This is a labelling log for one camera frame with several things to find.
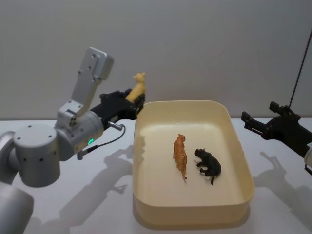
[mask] gray wall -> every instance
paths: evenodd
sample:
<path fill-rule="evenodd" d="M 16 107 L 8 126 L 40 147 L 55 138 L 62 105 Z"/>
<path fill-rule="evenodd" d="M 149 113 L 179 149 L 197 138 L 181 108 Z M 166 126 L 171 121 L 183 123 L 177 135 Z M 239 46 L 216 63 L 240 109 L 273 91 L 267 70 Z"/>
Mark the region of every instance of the gray wall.
<path fill-rule="evenodd" d="M 208 99 L 233 117 L 270 116 L 270 101 L 289 103 L 311 9 L 310 0 L 2 0 L 0 118 L 55 118 L 89 46 L 115 58 L 93 105 L 145 71 L 148 102 Z"/>

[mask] green led light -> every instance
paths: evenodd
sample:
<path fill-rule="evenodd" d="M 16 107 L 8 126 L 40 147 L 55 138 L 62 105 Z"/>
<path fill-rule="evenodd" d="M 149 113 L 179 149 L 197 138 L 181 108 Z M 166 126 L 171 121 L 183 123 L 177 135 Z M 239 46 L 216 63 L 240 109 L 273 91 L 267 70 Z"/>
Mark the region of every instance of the green led light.
<path fill-rule="evenodd" d="M 94 141 L 93 139 L 90 139 L 89 142 L 88 142 L 88 145 L 92 144 L 93 141 Z"/>

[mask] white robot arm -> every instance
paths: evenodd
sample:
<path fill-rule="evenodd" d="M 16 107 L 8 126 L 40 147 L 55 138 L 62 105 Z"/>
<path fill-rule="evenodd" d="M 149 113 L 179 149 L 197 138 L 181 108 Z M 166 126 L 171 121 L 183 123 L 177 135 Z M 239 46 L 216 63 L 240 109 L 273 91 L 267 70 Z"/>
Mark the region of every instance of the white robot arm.
<path fill-rule="evenodd" d="M 17 172 L 24 184 L 44 187 L 60 176 L 60 161 L 77 154 L 99 138 L 105 129 L 120 119 L 136 119 L 143 108 L 145 95 L 135 103 L 125 100 L 131 89 L 101 95 L 101 104 L 88 111 L 96 88 L 106 80 L 113 58 L 95 48 L 88 48 L 78 71 L 72 97 L 59 109 L 54 127 L 36 124 L 0 136 L 0 233 L 23 233 L 32 215 L 34 200 L 12 187 Z"/>

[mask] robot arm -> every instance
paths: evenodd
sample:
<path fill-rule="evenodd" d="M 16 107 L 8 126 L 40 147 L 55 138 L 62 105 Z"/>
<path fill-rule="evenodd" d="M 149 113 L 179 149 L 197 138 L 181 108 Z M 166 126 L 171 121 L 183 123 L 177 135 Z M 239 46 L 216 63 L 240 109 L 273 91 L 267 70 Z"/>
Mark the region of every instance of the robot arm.
<path fill-rule="evenodd" d="M 101 104 L 88 111 L 96 87 L 107 79 L 113 58 L 90 47 L 78 71 L 72 97 L 59 109 L 54 127 L 36 124 L 0 136 L 0 233 L 22 233 L 33 212 L 34 200 L 27 193 L 10 186 L 17 172 L 24 184 L 44 187 L 60 175 L 59 162 L 81 154 L 90 142 L 121 119 L 136 119 L 145 95 L 134 103 L 125 92 L 100 95 Z"/>
<path fill-rule="evenodd" d="M 270 103 L 270 110 L 279 116 L 272 118 L 268 123 L 261 123 L 243 112 L 241 119 L 245 128 L 262 136 L 265 140 L 275 139 L 283 142 L 289 148 L 304 158 L 305 170 L 312 175 L 307 165 L 312 166 L 310 143 L 312 133 L 299 124 L 300 116 L 295 114 L 289 106 L 279 106 L 276 102 Z"/>

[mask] yellow giraffe toy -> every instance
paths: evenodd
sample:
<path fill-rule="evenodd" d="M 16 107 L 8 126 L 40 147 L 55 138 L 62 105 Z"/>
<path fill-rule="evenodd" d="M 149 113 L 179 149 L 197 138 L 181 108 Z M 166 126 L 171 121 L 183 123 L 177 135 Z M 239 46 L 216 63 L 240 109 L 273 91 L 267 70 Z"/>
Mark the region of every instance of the yellow giraffe toy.
<path fill-rule="evenodd" d="M 128 100 L 131 103 L 134 103 L 134 101 L 140 96 L 141 94 L 144 94 L 146 91 L 145 87 L 145 72 L 137 73 L 133 78 L 136 79 L 136 85 L 131 90 L 131 92 L 126 97 L 126 100 Z"/>

